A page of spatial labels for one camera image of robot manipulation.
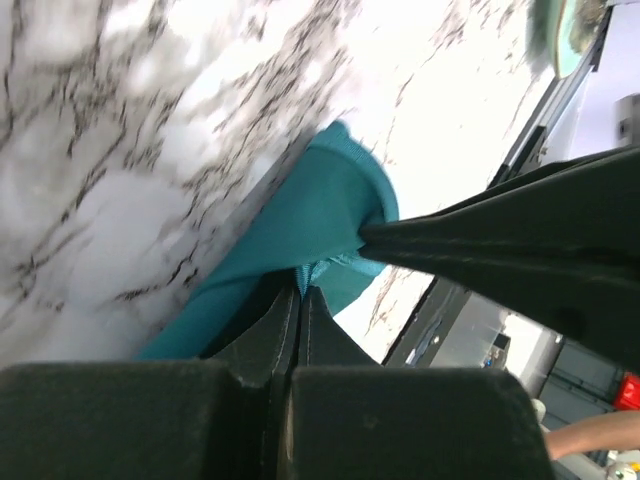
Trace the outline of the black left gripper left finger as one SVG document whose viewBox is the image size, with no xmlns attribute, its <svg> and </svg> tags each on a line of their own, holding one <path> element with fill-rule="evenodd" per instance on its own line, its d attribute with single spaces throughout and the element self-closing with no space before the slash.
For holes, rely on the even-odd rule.
<svg viewBox="0 0 640 480">
<path fill-rule="evenodd" d="M 6 369 L 2 477 L 275 478 L 299 307 L 292 283 L 267 284 L 207 359 Z"/>
</svg>

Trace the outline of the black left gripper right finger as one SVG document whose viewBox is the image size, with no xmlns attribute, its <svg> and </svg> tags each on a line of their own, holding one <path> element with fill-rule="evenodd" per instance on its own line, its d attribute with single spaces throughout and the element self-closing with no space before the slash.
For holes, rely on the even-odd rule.
<svg viewBox="0 0 640 480">
<path fill-rule="evenodd" d="M 377 365 L 311 288 L 285 414 L 284 475 L 550 479 L 553 470 L 531 400 L 513 376 Z"/>
</svg>

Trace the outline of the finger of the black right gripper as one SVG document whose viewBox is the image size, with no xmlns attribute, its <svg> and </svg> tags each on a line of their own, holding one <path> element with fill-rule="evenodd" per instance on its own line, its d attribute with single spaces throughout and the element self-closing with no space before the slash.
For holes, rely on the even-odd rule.
<svg viewBox="0 0 640 480">
<path fill-rule="evenodd" d="M 639 368 L 639 246 L 632 240 L 454 224 L 366 227 L 362 238 L 371 259 L 449 279 Z"/>
<path fill-rule="evenodd" d="M 365 240 L 619 240 L 639 233 L 639 149 L 546 165 L 438 214 L 366 227 Z"/>
</svg>

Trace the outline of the teal cloth napkin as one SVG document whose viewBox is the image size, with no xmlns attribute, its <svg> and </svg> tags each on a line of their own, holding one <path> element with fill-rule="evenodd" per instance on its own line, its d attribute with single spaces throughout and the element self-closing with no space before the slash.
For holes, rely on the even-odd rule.
<svg viewBox="0 0 640 480">
<path fill-rule="evenodd" d="M 399 217 L 392 184 L 371 152 L 336 121 L 316 134 L 293 170 L 184 309 L 139 354 L 141 360 L 200 356 L 251 325 L 277 291 L 280 272 L 299 293 L 320 287 L 329 310 L 344 310 L 383 271 L 359 250 L 362 226 Z"/>
</svg>

